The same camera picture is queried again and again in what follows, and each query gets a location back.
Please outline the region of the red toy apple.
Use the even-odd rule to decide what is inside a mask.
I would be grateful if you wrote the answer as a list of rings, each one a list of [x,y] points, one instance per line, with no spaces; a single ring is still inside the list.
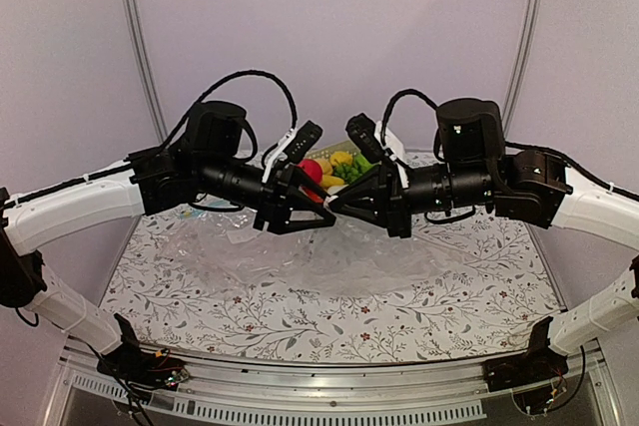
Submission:
[[[321,165],[316,160],[303,159],[298,163],[298,167],[316,184],[320,184],[323,177],[323,171]]]

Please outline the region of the pink zip top bag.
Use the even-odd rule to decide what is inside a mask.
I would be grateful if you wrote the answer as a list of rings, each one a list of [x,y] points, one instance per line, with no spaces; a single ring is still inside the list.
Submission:
[[[423,236],[390,237],[378,226],[340,216],[331,227],[300,234],[281,279],[294,289],[368,296],[464,269],[469,260],[469,254]]]

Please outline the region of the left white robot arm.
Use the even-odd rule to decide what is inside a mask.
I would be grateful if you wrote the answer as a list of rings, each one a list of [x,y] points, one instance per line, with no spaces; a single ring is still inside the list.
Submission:
[[[229,212],[252,210],[254,228],[274,234],[332,226],[320,187],[300,166],[320,126],[293,126],[262,168],[238,154],[241,138],[253,133],[244,108],[199,101],[158,147],[39,192],[3,194],[2,305],[29,310],[84,341],[101,373],[148,390],[176,389],[189,376],[185,363],[142,350],[130,322],[65,284],[41,247],[111,220],[194,206],[201,195],[226,201]]]

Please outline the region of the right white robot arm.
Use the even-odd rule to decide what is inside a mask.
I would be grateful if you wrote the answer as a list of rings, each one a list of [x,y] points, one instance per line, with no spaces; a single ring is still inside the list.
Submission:
[[[638,244],[638,198],[598,180],[566,155],[505,140],[498,106],[460,98],[435,107],[437,164],[412,169],[386,122],[365,115],[346,126],[371,169],[328,201],[335,212],[383,227],[392,237],[411,234],[411,219],[432,223],[470,217],[476,207],[542,228],[587,232]],[[638,315],[638,268],[578,306],[534,324],[525,351],[484,362],[490,391],[563,375],[577,348]]]

